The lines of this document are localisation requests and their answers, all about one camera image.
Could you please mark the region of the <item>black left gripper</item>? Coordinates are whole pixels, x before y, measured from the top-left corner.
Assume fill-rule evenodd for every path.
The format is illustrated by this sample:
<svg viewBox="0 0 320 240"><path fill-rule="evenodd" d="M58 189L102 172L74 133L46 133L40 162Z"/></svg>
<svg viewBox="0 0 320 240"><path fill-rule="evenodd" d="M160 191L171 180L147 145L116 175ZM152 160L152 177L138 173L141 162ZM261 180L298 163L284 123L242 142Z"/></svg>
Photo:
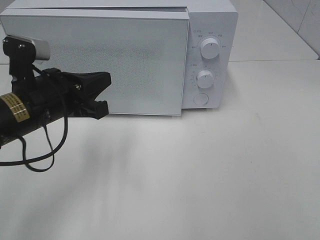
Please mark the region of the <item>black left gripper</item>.
<svg viewBox="0 0 320 240"><path fill-rule="evenodd" d="M34 67L27 73L12 77L12 92L26 100L34 116L48 110L54 119L68 116L99 120L109 114L107 101L95 101L112 84L108 72L70 73Z"/></svg>

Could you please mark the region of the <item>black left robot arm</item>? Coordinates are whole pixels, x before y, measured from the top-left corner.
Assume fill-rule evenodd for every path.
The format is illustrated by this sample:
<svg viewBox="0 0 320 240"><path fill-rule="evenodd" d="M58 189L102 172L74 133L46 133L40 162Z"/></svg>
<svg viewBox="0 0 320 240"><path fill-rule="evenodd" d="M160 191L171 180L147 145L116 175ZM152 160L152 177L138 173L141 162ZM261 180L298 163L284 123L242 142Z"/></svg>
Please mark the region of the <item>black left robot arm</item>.
<svg viewBox="0 0 320 240"><path fill-rule="evenodd" d="M101 119L109 114L107 101L96 98L111 83L108 72L70 73L47 68L44 76L11 82L11 92L0 97L0 144L25 136L67 115Z"/></svg>

